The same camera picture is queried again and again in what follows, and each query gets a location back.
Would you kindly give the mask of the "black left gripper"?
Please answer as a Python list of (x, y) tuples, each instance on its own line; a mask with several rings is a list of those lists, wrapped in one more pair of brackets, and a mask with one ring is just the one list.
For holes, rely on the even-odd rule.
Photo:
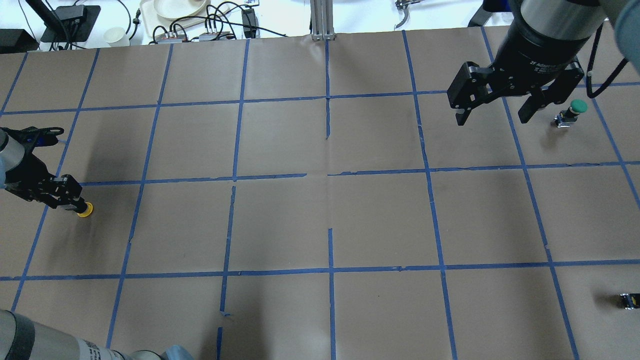
[(70, 174), (59, 177), (23, 145), (4, 146), (4, 188), (19, 198), (64, 208), (76, 214), (83, 212), (86, 201), (82, 186)]

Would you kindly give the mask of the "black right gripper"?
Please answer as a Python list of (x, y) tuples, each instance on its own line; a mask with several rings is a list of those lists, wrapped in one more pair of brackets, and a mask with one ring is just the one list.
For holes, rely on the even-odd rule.
[(563, 104), (585, 77), (578, 60), (584, 45), (583, 38), (508, 30), (489, 66), (464, 62), (448, 87), (457, 125), (464, 126), (473, 109), (501, 97), (527, 97), (518, 110), (524, 125), (546, 106)]

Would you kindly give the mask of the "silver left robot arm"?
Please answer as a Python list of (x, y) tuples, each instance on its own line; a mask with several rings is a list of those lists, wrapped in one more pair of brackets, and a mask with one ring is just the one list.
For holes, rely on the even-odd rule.
[(34, 155), (38, 147), (57, 145), (61, 127), (9, 129), (0, 131), (1, 182), (6, 191), (27, 202), (62, 208), (87, 218), (94, 206), (82, 198), (83, 187), (71, 174), (57, 176)]

